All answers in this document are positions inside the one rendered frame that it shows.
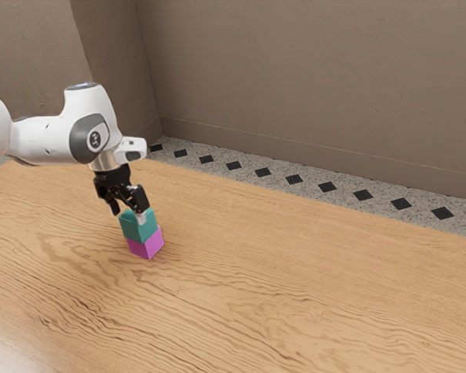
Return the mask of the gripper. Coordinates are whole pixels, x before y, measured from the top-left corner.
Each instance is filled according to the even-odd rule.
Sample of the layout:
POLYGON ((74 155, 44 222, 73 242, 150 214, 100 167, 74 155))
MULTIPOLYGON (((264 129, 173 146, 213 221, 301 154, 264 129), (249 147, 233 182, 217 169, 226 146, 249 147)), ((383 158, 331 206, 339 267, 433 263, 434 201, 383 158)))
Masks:
POLYGON ((98 197, 109 205, 113 216, 120 213, 117 200, 121 200, 129 204, 139 225, 147 221, 145 212, 150 207, 148 197, 142 185, 132 185, 128 164, 110 171, 95 172, 94 185, 98 197))

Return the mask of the teal block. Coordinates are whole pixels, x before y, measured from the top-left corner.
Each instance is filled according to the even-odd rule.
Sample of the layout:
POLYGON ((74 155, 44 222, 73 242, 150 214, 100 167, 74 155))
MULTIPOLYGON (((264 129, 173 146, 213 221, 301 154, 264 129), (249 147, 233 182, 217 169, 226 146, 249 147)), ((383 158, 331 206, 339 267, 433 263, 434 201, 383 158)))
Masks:
POLYGON ((118 217, 121 230, 125 238, 144 243, 158 231, 158 223, 153 209, 149 208, 144 213, 145 222, 140 223, 137 215, 132 210, 126 210, 118 217))

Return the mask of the magenta block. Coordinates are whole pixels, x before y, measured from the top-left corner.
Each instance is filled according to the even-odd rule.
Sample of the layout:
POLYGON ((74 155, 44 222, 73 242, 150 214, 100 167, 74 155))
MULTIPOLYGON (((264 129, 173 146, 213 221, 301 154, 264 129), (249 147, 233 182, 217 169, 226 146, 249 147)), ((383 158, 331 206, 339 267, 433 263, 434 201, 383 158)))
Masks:
POLYGON ((157 231, 143 243, 136 242, 129 238, 126 238, 126 242, 132 254, 146 260, 151 259, 165 244, 160 226, 158 226, 157 231))

